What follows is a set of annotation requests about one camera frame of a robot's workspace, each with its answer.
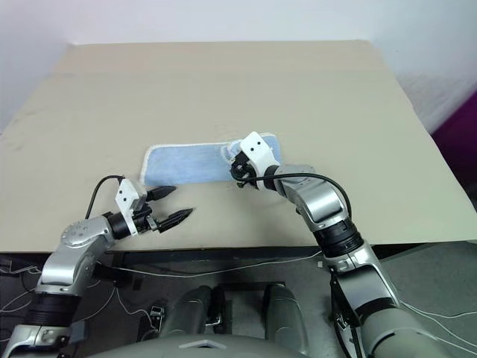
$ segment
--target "blue cloth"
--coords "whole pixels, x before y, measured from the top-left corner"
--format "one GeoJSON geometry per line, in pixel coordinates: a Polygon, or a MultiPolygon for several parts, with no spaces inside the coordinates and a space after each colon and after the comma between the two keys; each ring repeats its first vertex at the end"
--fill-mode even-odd
{"type": "MultiPolygon", "coordinates": [[[[263,134],[281,162],[278,139],[263,134]]],[[[230,164],[240,152],[241,140],[223,143],[190,145],[155,145],[149,148],[142,166],[142,182],[146,185],[178,185],[232,180],[230,164]]]]}

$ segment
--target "cardboard surface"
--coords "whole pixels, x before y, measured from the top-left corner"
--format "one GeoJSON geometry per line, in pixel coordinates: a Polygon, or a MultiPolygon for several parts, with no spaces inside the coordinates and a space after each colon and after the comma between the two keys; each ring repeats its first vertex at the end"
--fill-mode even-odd
{"type": "MultiPolygon", "coordinates": [[[[348,191],[374,244],[475,239],[477,215],[411,104],[366,42],[72,47],[0,137],[0,251],[52,251],[108,174],[139,178],[155,144],[276,134],[286,163],[348,191]]],[[[117,211],[116,182],[93,215],[117,211]]],[[[154,204],[194,207],[116,250],[315,245],[275,192],[188,184],[154,204]]]]}

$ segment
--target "floor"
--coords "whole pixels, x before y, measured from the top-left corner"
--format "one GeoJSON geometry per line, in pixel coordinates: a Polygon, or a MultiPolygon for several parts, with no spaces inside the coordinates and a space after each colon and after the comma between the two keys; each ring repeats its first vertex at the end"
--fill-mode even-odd
{"type": "MultiPolygon", "coordinates": [[[[303,311],[311,345],[311,357],[342,358],[332,326],[329,323],[329,275],[318,267],[319,257],[294,263],[282,263],[247,268],[223,274],[214,274],[199,278],[143,278],[142,287],[134,291],[132,287],[119,290],[124,305],[131,311],[149,308],[156,301],[171,304],[189,289],[199,285],[215,286],[218,283],[270,282],[285,281],[295,294],[303,311]]],[[[244,261],[240,264],[256,263],[244,261]]],[[[385,268],[397,287],[401,299],[422,310],[452,315],[463,311],[477,310],[477,245],[468,242],[443,243],[421,246],[384,260],[385,268]]],[[[230,263],[174,263],[167,269],[176,271],[214,271],[230,267],[230,263]]],[[[151,266],[137,266],[143,271],[159,271],[151,266]]],[[[27,288],[35,285],[37,276],[25,275],[27,288]]],[[[11,298],[24,292],[19,280],[0,277],[3,306],[11,298]]],[[[91,315],[103,306],[113,290],[111,283],[99,283],[88,289],[78,310],[77,319],[91,315]]],[[[227,292],[227,298],[233,299],[233,333],[263,338],[261,322],[262,292],[227,292]]],[[[12,308],[27,302],[27,297],[19,299],[12,308]]],[[[0,316],[1,338],[8,336],[8,330],[20,320],[25,311],[15,316],[0,316]]],[[[128,316],[113,297],[106,308],[87,322],[87,341],[79,344],[76,357],[105,351],[136,341],[137,328],[141,314],[128,316]]],[[[476,348],[459,342],[443,331],[434,322],[421,318],[422,323],[436,336],[467,349],[476,348]]],[[[459,319],[440,319],[451,331],[470,342],[477,342],[477,315],[468,315],[459,319]]],[[[456,357],[474,357],[473,354],[447,346],[456,357]]]]}

